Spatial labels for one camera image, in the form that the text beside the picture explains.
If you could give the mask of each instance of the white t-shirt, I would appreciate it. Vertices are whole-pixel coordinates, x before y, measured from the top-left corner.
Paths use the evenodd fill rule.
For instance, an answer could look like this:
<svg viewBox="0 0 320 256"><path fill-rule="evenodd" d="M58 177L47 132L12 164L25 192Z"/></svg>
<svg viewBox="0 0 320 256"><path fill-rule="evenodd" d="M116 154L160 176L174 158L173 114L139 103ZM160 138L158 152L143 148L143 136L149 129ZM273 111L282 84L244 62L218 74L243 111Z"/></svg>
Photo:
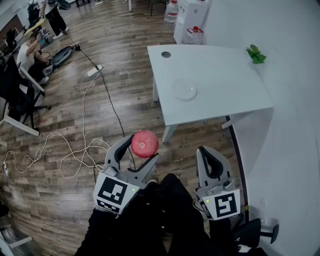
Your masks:
<svg viewBox="0 0 320 256"><path fill-rule="evenodd" d="M40 5L40 9L42 8L42 4L41 3L43 3L43 2L46 2L44 15L47 15L49 12L52 11L52 9L56 6L56 4L49 5L48 4L48 0L38 0L38 3Z"/></svg>
<svg viewBox="0 0 320 256"><path fill-rule="evenodd" d="M33 64L35 64L35 52L26 55L26 51L29 47L24 43L21 45L18 57L16 58L16 63L21 63L23 68L28 72Z"/></svg>

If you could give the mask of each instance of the white wall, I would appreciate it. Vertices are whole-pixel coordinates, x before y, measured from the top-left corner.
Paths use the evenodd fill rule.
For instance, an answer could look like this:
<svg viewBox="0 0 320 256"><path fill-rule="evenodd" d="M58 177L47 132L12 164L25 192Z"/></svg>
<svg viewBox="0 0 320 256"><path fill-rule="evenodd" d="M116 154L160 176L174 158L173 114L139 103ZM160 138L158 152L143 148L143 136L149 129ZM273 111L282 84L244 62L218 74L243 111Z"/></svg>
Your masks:
<svg viewBox="0 0 320 256"><path fill-rule="evenodd" d="M270 256L312 256L320 247L320 6L213 0L202 27L204 44L255 44L267 56L255 67L274 109L234 125L249 205L279 221L277 241L261 243Z"/></svg>
<svg viewBox="0 0 320 256"><path fill-rule="evenodd" d="M29 0L0 1L0 30L17 14L22 26L29 27L27 4Z"/></svg>

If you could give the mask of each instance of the hole in table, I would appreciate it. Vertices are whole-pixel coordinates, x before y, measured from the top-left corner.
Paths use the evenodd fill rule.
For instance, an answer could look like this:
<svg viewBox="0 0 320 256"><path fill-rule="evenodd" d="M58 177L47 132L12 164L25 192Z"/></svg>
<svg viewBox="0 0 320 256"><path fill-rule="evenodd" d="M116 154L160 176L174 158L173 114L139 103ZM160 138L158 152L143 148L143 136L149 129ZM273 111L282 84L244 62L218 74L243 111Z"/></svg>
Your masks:
<svg viewBox="0 0 320 256"><path fill-rule="evenodd" d="M164 58L170 58L171 57L171 53L168 51L163 51L161 52L161 56Z"/></svg>

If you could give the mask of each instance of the white cable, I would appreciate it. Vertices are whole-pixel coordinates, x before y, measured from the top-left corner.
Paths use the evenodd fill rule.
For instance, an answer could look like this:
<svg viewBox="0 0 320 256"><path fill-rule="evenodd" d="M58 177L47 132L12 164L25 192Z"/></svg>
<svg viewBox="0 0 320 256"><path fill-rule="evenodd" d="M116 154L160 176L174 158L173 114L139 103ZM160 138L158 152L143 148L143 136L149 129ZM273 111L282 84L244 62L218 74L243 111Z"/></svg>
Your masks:
<svg viewBox="0 0 320 256"><path fill-rule="evenodd" d="M108 152L108 149L110 148L110 145L109 145L108 143L106 143L105 141L103 141L102 139L95 138L95 139L93 139L93 140L90 142L90 144L87 146L87 140L86 140L86 136L85 136L85 126L86 126L86 124L85 124L85 96L86 96L87 92L89 91L89 89L91 88L91 86L94 84L94 81L106 70L106 67L105 67L105 66L102 66L102 67L103 67L104 69L103 69L101 72L99 72L99 74L93 79L92 83L91 83L90 86L86 89L86 91L85 91L85 93L84 93L84 95L83 95L83 98L82 98L82 120L83 120L83 138L84 138L84 148L83 148L83 149L77 150L77 151L73 151L72 148L71 148L71 146L70 146L70 144L69 144L69 142L68 142L68 140L67 140L60 132L52 132L52 133L48 134L48 136L46 137L42 149L41 149L41 148L38 148L38 150L37 150L36 153L35 153L34 159L32 159L30 155L25 155L25 156L23 157L23 163L24 163L24 165L26 166L26 169L25 169L24 171L18 170L18 168L17 168L17 166L16 166L16 153L15 153L14 151L12 151L12 150L9 150L9 151L6 153L4 162L6 162L6 160L7 160L8 153L10 153L10 152L13 153L13 156L14 156L14 167L15 167L15 169L16 169L19 173L21 173L21 174L25 173L35 162L37 162L37 161L42 157L42 153L43 153L43 151L44 151L44 149L45 149L45 147L46 147L46 144L47 144L47 141L48 141L49 136L50 136L50 135L54 135L54 134L59 134L59 135L66 141L66 143L68 144L68 147L69 147L69 149L70 149L70 151L71 151L70 154L66 155L66 156L60 161L60 167L59 167L59 169L60 169L61 175L62 175L65 179L72 179L72 178L74 178L75 176L77 176L78 173L79 173L79 171L80 171L80 169L81 169L81 167L82 167L82 164L84 164L85 166L87 166L87 167L89 167L89 168L94 168L94 167L96 166L97 169L101 172L103 167L102 167L101 165L99 165L99 164L96 164L96 162L94 161L94 159L89 155L87 149L98 148L98 149L103 149L103 150L105 150L105 151ZM101 142L103 142L104 144L106 144L106 145L108 146L108 149L106 149L106 148L103 147L103 146L91 146L91 144L92 144L94 141L101 141ZM82 158L81 158L81 160L80 160L80 159L78 159L78 158L75 156L75 153L82 152L82 151L84 151L84 152L83 152ZM94 165L91 166L91 165L88 165L88 164L86 164L86 163L84 162L84 157L85 157L86 154L87 154L88 157L92 160L92 162L93 162ZM63 162L68 156L70 156L70 155L72 155L74 159L76 159L76 160L78 160L78 161L80 162L80 166L79 166L77 172L75 173L75 175L67 177L67 176L64 176L64 174L62 173L62 169L61 169L62 166L61 166L61 165L62 165L62 162ZM26 163L26 158L29 158L29 159L30 159L30 161L31 161L30 164L27 164L27 163Z"/></svg>

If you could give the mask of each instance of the white table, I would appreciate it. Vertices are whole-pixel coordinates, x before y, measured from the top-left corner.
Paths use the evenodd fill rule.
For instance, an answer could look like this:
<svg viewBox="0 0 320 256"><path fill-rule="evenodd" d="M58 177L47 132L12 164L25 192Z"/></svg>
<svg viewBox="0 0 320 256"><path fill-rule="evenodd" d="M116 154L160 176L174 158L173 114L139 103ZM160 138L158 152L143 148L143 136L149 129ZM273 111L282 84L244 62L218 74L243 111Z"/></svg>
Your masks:
<svg viewBox="0 0 320 256"><path fill-rule="evenodd" d="M4 225L4 226L0 227L0 249L1 249L1 252L5 256L14 256L14 253L12 251L13 248L21 246L29 241L32 241L32 237L28 236L24 239L18 240L13 243L7 243L3 234L2 234L2 230L6 229L6 228L10 228L10 227L11 227L11 224Z"/></svg>
<svg viewBox="0 0 320 256"><path fill-rule="evenodd" d="M246 113L224 123L225 129L252 111L273 106L245 50L181 44L148 46L147 50L153 71L153 100L160 99L165 123L163 143L180 124ZM171 57L162 57L162 52ZM196 96L189 101L174 94L173 82L181 79L197 87Z"/></svg>

